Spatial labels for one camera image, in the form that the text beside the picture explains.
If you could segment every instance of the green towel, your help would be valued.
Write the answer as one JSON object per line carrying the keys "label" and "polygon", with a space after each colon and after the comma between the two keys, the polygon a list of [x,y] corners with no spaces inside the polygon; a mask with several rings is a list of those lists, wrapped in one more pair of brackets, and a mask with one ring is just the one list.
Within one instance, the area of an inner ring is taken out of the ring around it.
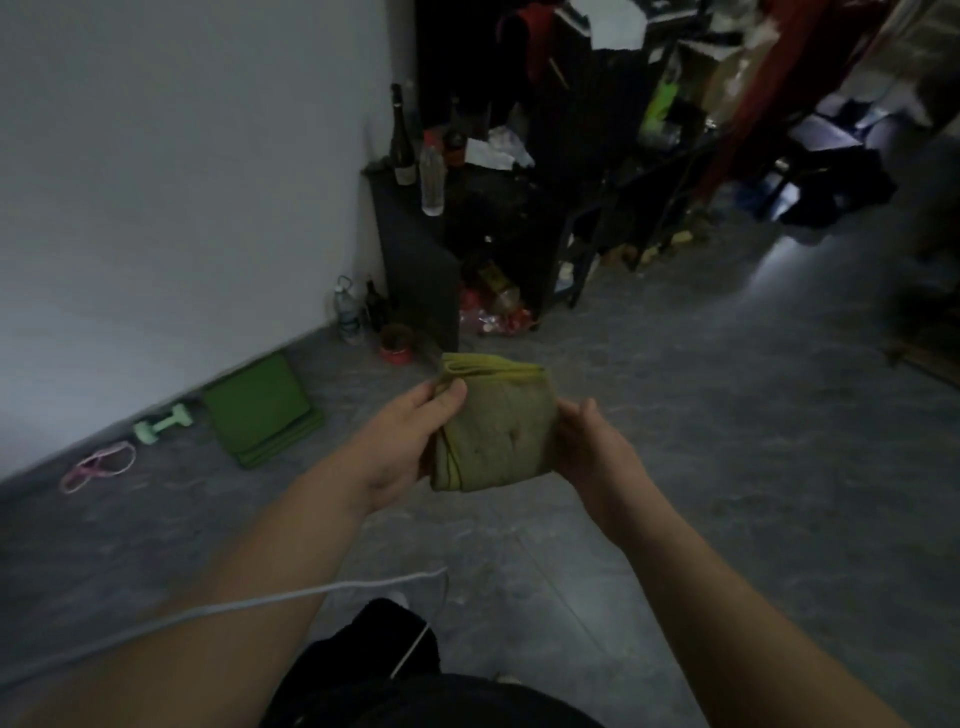
{"label": "green towel", "polygon": [[557,398],[546,370],[502,356],[445,353],[438,393],[457,377],[467,383],[467,402],[437,437],[431,487],[468,493],[547,473]]}
{"label": "green towel", "polygon": [[281,353],[204,390],[217,439],[242,468],[254,468],[324,423]]}

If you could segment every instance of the mint green dumbbell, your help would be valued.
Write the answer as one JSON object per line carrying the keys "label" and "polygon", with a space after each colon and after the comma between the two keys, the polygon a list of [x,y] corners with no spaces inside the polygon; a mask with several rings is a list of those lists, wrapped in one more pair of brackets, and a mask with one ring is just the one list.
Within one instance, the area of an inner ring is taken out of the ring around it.
{"label": "mint green dumbbell", "polygon": [[138,422],[133,426],[133,434],[136,435],[136,439],[144,445],[152,445],[159,439],[158,435],[160,432],[167,427],[174,425],[189,427],[192,424],[193,418],[190,417],[187,408],[183,404],[178,403],[175,404],[170,411],[170,417],[160,420],[158,423],[150,424],[146,420]]}

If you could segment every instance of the yellow-green fabric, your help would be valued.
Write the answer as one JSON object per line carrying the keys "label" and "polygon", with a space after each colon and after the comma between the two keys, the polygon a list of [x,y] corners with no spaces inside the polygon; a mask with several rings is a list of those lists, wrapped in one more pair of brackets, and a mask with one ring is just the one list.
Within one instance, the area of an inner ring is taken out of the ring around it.
{"label": "yellow-green fabric", "polygon": [[549,470],[557,398],[546,370],[502,356],[445,353],[438,394],[467,383],[464,408],[437,437],[435,491],[482,491]]}

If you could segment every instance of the bottle cap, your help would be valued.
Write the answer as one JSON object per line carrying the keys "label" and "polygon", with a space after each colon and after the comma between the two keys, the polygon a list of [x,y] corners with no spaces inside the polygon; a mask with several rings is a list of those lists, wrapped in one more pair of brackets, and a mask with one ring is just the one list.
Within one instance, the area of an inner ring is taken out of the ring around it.
{"label": "bottle cap", "polygon": [[423,146],[433,147],[434,149],[442,149],[443,143],[437,137],[436,132],[434,132],[431,129],[428,129],[423,133]]}

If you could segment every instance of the water bottle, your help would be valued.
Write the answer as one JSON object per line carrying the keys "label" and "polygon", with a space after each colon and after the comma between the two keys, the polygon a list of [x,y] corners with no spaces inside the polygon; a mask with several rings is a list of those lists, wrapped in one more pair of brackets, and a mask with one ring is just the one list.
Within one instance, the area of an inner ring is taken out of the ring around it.
{"label": "water bottle", "polygon": [[443,144],[432,133],[423,133],[420,151],[420,201],[423,212],[430,217],[444,214],[444,181],[446,166],[441,153]]}
{"label": "water bottle", "polygon": [[363,342],[363,325],[360,323],[360,304],[350,295],[352,287],[353,281],[346,276],[337,278],[333,307],[337,310],[337,330],[340,338],[355,347]]}

